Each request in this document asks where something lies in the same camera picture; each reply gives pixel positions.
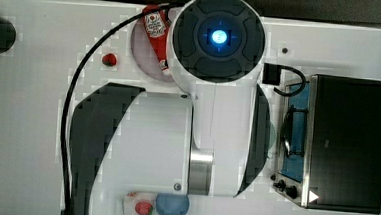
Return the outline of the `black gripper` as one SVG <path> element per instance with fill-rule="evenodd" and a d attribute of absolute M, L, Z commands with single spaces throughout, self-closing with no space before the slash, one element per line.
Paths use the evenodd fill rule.
<path fill-rule="evenodd" d="M 271 63 L 264 64 L 262 83 L 278 86 L 280 84 L 281 68 Z"/>

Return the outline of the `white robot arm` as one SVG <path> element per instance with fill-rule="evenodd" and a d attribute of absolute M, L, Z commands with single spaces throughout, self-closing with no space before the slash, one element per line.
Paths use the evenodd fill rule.
<path fill-rule="evenodd" d="M 190 0 L 165 35 L 178 87 L 108 83 L 73 112 L 65 215 L 185 215 L 193 195 L 234 197 L 261 173 L 270 105 L 261 87 L 266 32 L 243 0 Z"/>

